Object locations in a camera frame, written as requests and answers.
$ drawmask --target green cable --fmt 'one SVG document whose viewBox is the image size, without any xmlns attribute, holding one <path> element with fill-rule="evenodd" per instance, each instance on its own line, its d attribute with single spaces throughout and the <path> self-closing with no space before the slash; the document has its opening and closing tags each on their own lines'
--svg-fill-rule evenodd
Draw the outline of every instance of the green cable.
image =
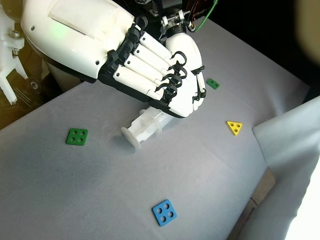
<svg viewBox="0 0 320 240">
<path fill-rule="evenodd" d="M 196 32 L 202 28 L 202 26 L 205 24 L 205 22 L 207 21 L 209 15 L 212 13 L 212 11 L 215 9 L 215 6 L 217 5 L 218 0 L 214 0 L 213 6 L 211 7 L 210 11 L 208 12 L 208 14 L 205 16 L 204 20 L 201 22 L 201 24 L 196 28 Z"/>
</svg>

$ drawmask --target yellow game piece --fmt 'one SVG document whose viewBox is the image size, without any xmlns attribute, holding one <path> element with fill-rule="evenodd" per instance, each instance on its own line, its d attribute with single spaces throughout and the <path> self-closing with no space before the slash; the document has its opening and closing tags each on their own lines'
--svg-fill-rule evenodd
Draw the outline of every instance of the yellow game piece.
<svg viewBox="0 0 320 240">
<path fill-rule="evenodd" d="M 235 122 L 235 121 L 227 121 L 226 124 L 230 128 L 231 132 L 237 136 L 241 129 L 242 129 L 242 123 L 241 122 Z"/>
</svg>

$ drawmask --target robotic hand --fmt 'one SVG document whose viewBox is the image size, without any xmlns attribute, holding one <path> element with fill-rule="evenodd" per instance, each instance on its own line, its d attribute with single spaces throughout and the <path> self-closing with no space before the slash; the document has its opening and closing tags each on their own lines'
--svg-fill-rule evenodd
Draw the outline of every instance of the robotic hand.
<svg viewBox="0 0 320 240">
<path fill-rule="evenodd" d="M 166 47 L 112 0 L 25 0 L 21 26 L 46 61 L 82 80 L 97 79 L 177 118 L 197 110 L 206 96 L 202 58 L 183 28 L 168 30 Z M 162 25 L 170 27 L 164 17 Z"/>
</svg>

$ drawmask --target blue game piece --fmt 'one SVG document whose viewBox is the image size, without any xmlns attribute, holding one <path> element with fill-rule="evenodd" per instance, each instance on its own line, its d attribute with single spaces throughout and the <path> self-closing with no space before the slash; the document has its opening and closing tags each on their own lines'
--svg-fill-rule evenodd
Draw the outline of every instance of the blue game piece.
<svg viewBox="0 0 320 240">
<path fill-rule="evenodd" d="M 170 223 L 177 217 L 177 214 L 168 199 L 152 208 L 152 210 L 161 227 Z"/>
</svg>

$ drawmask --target tabletop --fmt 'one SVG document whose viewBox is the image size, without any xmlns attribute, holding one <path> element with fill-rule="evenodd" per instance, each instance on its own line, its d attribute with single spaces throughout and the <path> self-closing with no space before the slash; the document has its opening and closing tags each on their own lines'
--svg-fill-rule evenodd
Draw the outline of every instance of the tabletop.
<svg viewBox="0 0 320 240">
<path fill-rule="evenodd" d="M 220 87 L 139 150 L 121 127 L 148 106 L 100 82 L 0 131 L 0 239 L 227 238 L 267 168 L 252 127 L 308 87 L 210 20 L 192 37 Z M 226 121 L 243 123 L 238 136 Z M 66 144 L 71 128 L 88 130 L 84 146 Z M 152 208 L 166 199 L 177 218 L 160 227 Z"/>
</svg>

